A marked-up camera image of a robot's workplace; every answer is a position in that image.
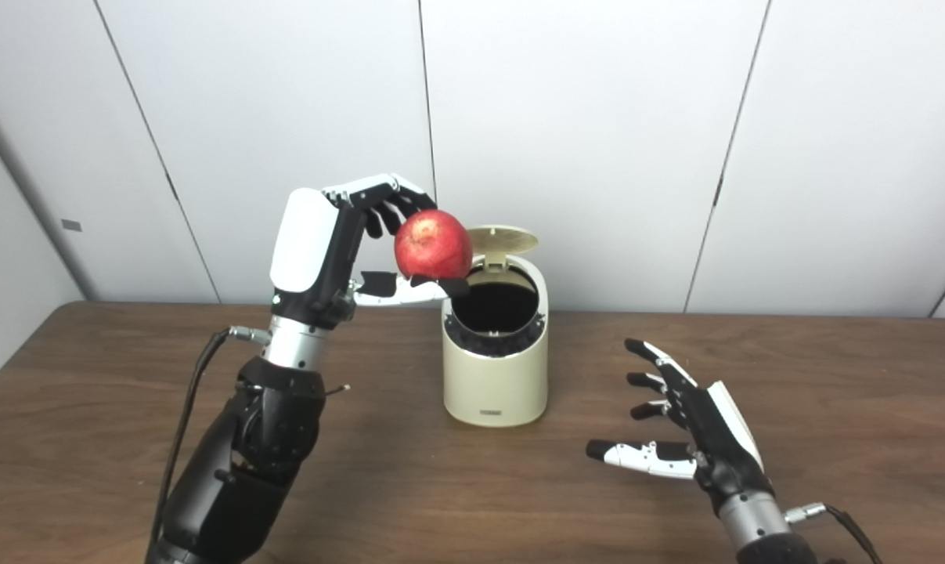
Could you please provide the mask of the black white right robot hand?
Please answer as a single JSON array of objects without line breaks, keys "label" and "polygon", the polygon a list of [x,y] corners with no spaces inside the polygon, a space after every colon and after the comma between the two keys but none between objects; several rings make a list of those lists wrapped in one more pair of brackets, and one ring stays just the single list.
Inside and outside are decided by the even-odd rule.
[{"label": "black white right robot hand", "polygon": [[627,383],[660,395],[632,408],[630,417],[666,418],[687,432],[688,439],[647,443],[591,439],[587,457],[655,477],[690,479],[709,496],[713,513],[719,513],[731,497],[775,493],[750,428],[721,381],[704,388],[679,361],[650,342],[629,337],[625,347],[657,367],[655,374],[630,372]]}]

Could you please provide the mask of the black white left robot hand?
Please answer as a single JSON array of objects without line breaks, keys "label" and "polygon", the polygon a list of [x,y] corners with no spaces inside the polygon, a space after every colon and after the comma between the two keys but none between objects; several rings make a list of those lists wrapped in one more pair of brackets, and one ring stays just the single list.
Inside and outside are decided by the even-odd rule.
[{"label": "black white left robot hand", "polygon": [[397,237],[404,220],[436,207],[429,193],[397,174],[293,190],[269,268],[272,316],[332,330],[349,321],[357,306],[412,305],[467,295],[470,285],[464,275],[364,271],[361,281],[352,278],[362,237]]}]

